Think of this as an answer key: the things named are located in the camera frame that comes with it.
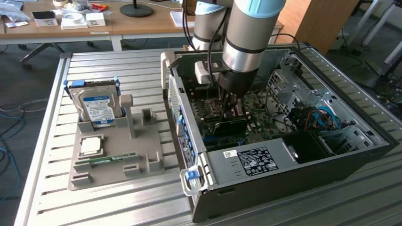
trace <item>green circuit board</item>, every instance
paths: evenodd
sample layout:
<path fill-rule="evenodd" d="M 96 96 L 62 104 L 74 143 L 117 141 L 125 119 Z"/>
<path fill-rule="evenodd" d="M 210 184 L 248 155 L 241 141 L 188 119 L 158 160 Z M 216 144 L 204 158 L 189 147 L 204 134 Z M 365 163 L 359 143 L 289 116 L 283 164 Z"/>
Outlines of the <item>green circuit board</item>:
<path fill-rule="evenodd" d="M 206 150 L 217 150 L 244 144 L 261 142 L 284 131 L 280 131 L 272 122 L 272 116 L 264 109 L 261 97 L 249 92 L 242 98 L 242 114 L 230 120 L 244 120 L 244 130 L 234 135 L 216 137 L 213 135 L 214 124 L 220 122 L 221 108 L 217 98 L 193 99 L 190 108 L 198 126 L 200 135 Z"/>

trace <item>roll of tape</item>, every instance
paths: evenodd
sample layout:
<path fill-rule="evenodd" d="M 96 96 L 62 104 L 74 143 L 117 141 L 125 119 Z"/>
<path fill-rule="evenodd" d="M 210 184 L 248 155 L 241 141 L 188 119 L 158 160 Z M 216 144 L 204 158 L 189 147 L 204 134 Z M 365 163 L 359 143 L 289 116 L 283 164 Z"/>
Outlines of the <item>roll of tape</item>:
<path fill-rule="evenodd" d="M 67 3 L 67 0 L 53 0 L 54 6 L 63 6 Z"/>
<path fill-rule="evenodd" d="M 62 15 L 62 20 L 67 20 L 70 23 L 81 24 L 85 19 L 80 13 L 66 13 Z"/>

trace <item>blue hard drive label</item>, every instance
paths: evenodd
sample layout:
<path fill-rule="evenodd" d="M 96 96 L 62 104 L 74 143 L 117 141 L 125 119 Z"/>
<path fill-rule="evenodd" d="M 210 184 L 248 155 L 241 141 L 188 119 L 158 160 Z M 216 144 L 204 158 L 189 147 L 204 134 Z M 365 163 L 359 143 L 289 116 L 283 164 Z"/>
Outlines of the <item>blue hard drive label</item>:
<path fill-rule="evenodd" d="M 102 125 L 114 120 L 113 109 L 108 106 L 110 102 L 108 96 L 84 97 L 82 101 L 90 122 Z"/>
<path fill-rule="evenodd" d="M 265 147 L 237 152 L 237 157 L 248 176 L 279 169 Z"/>

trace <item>floor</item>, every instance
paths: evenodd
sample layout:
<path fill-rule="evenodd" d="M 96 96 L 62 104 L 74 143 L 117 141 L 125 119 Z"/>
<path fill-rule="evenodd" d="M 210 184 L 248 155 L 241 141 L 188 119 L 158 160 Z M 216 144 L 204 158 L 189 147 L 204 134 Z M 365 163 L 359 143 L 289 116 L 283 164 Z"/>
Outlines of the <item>floor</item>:
<path fill-rule="evenodd" d="M 344 32 L 351 32 L 357 23 L 360 14 L 349 18 Z M 389 54 L 402 39 L 402 31 L 389 26 L 380 29 L 379 34 L 369 44 L 371 52 L 363 51 L 359 59 L 371 60 L 380 65 L 385 56 Z M 126 48 L 177 48 L 185 43 L 184 38 L 172 39 L 150 39 L 126 41 Z M 94 48 L 86 46 L 85 42 L 63 43 L 59 47 L 66 52 L 92 52 L 92 51 L 110 51 L 112 46 L 108 41 L 96 41 Z M 18 60 L 23 57 L 27 51 L 17 49 L 15 45 L 9 45 L 6 51 L 0 54 L 0 105 L 10 103 L 25 103 L 34 99 L 46 98 L 50 92 L 53 82 L 53 74 L 57 68 L 58 52 L 53 48 L 47 48 L 38 56 L 35 56 L 29 64 L 33 70 L 25 71 L 21 68 Z M 339 53 L 339 51 L 329 51 L 327 54 L 329 61 L 339 67 L 340 70 L 348 69 L 357 61 Z M 356 82 L 364 82 L 368 78 L 375 77 L 375 73 L 365 65 L 355 66 L 345 71 L 345 74 L 355 79 Z M 395 75 L 402 75 L 402 65 L 396 68 Z M 45 106 L 45 103 L 37 103 L 31 108 L 38 109 Z M 7 113 L 9 116 L 19 116 L 21 112 Z M 18 207 L 19 196 L 22 192 L 23 181 L 27 175 L 30 158 L 34 150 L 35 139 L 38 136 L 39 126 L 42 122 L 43 112 L 26 113 L 23 116 L 25 126 L 15 136 L 9 138 L 6 142 L 7 149 L 11 151 L 14 160 L 19 169 L 21 185 L 15 192 L 10 194 L 10 199 L 0 203 L 0 225 L 9 226 L 13 224 L 14 214 Z M 0 131 L 3 131 L 14 120 L 0 117 Z M 0 162 L 0 169 L 3 168 L 5 161 Z M 15 174 L 11 167 L 7 168 L 3 175 L 0 176 L 0 199 L 7 192 L 13 190 L 15 181 Z"/>

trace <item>aluminum slotted table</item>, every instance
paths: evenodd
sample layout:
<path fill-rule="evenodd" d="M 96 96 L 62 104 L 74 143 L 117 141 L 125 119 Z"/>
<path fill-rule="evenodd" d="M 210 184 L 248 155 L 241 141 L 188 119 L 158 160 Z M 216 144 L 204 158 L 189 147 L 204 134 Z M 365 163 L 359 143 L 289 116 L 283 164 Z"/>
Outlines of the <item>aluminum slotted table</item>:
<path fill-rule="evenodd" d="M 402 146 L 345 180 L 275 200 L 200 224 L 190 222 L 160 89 L 160 53 L 174 49 L 78 53 L 59 60 L 34 149 L 15 226 L 19 225 L 392 225 L 402 222 Z M 402 123 L 312 49 L 303 53 L 393 138 Z M 65 79 L 118 77 L 132 94 L 133 112 L 157 116 L 165 173 L 110 185 L 67 191 L 77 113 L 62 91 Z M 313 86 L 312 75 L 304 76 Z"/>

